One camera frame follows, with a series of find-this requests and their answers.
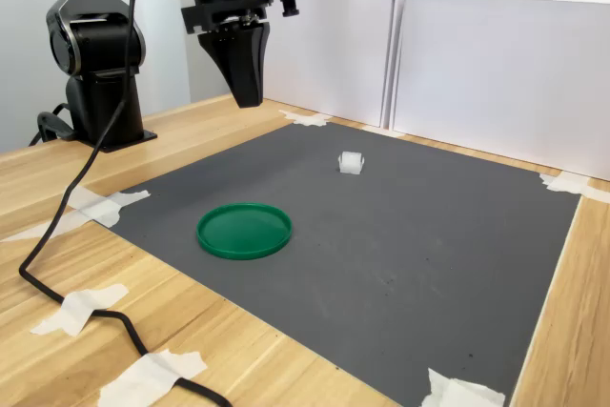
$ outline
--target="green plastic lid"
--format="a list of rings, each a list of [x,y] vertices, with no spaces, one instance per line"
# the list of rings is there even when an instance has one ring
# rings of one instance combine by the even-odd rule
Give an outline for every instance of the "green plastic lid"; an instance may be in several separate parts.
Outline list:
[[[257,259],[281,250],[290,240],[293,223],[276,207],[239,203],[218,207],[197,223],[199,244],[227,259]]]

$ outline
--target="masking tape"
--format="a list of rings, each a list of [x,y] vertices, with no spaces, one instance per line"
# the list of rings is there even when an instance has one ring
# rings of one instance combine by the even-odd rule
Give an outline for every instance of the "masking tape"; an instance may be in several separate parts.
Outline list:
[[[589,186],[589,177],[577,173],[562,172],[558,176],[540,174],[542,184],[550,191],[582,194],[589,199],[610,204],[610,193]]]
[[[108,309],[118,302],[128,289],[121,284],[103,290],[83,290],[69,293],[61,308],[52,316],[30,330],[32,334],[44,335],[63,329],[69,336],[78,336],[92,315],[93,310]]]
[[[198,352],[174,355],[169,350],[140,357],[100,390],[99,407],[146,407],[165,396],[175,382],[207,368]]]
[[[483,385],[447,378],[428,369],[431,393],[420,407],[502,407],[505,396]]]
[[[326,126],[326,120],[332,118],[329,114],[316,113],[312,115],[296,114],[280,110],[285,114],[286,119],[293,119],[293,124],[302,124],[303,126]]]
[[[381,135],[385,135],[386,137],[393,137],[393,138],[398,138],[398,137],[401,137],[402,135],[404,135],[404,133],[402,133],[402,132],[388,131],[387,129],[376,128],[374,126],[364,126],[362,128],[362,130],[366,131],[366,132],[379,133]]]
[[[104,197],[87,188],[77,186],[72,191],[68,200],[68,205],[74,210],[62,215],[53,234],[51,234],[51,238],[79,228],[92,219],[107,228],[111,228],[118,222],[121,208],[142,200],[149,195],[151,194],[148,191],[141,191],[139,193],[114,193],[109,197]],[[41,223],[38,226],[26,229],[19,234],[11,235],[0,241],[11,242],[13,240],[41,237],[50,224],[50,221]]]

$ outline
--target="gray mat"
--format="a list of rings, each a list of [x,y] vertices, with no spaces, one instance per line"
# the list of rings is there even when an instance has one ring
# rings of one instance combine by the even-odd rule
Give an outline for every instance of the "gray mat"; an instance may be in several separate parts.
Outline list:
[[[337,171],[362,152],[362,175]],[[510,396],[579,197],[537,173],[338,125],[291,125],[131,189],[114,232],[405,406],[428,368]],[[293,220],[231,261],[195,225],[230,202]]]

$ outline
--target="small white object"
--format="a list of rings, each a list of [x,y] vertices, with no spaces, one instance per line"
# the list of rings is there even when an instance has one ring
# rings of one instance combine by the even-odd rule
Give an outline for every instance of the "small white object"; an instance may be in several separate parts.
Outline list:
[[[502,407],[505,396],[477,385],[456,378],[447,378],[428,369],[431,393],[420,407]]]
[[[68,200],[68,205],[74,210],[62,215],[53,234],[51,234],[51,238],[79,228],[92,219],[107,228],[111,228],[118,222],[121,208],[150,195],[148,191],[140,191],[139,193],[114,193],[109,197],[104,197],[87,188],[77,186],[70,194],[70,199]],[[13,240],[41,237],[50,224],[50,221],[41,223],[38,226],[26,229],[19,234],[11,235],[0,241],[11,242]]]
[[[165,396],[175,382],[207,369],[198,352],[174,355],[169,350],[140,357],[100,390],[99,407],[146,407]]]
[[[558,176],[540,174],[542,184],[550,191],[581,194],[589,199],[610,204],[610,193],[589,186],[589,177],[577,173],[562,172]]]
[[[302,124],[303,126],[326,126],[326,120],[332,118],[329,114],[323,113],[307,115],[286,112],[285,110],[280,111],[284,113],[286,119],[293,119],[295,121],[293,124]]]
[[[364,166],[362,153],[343,152],[339,157],[339,170],[341,173],[360,175]]]
[[[120,283],[103,290],[75,291],[66,295],[61,308],[52,316],[30,330],[32,334],[44,335],[63,329],[69,336],[78,336],[95,309],[108,309],[129,290]]]

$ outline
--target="wooden tabletop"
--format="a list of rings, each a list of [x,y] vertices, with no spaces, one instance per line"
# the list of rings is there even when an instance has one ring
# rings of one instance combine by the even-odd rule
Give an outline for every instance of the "wooden tabletop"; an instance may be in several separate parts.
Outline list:
[[[239,110],[218,97],[145,118],[159,137],[100,154],[82,185],[109,195],[226,150],[292,121],[273,101]],[[331,121],[361,128],[354,122]],[[559,171],[441,144],[404,140],[523,169]],[[53,141],[0,155],[0,239],[51,218],[91,149]],[[610,191],[610,183],[591,180]],[[515,406],[610,405],[610,206],[582,198],[513,398]],[[77,337],[30,329],[57,310],[17,273],[35,240],[0,243],[0,405],[91,405],[139,355],[123,326],[92,318]],[[394,405],[363,382],[95,223],[51,240],[30,271],[58,293],[122,283],[126,313],[148,348],[200,352],[194,380],[234,405]],[[173,388],[158,405],[208,405]]]

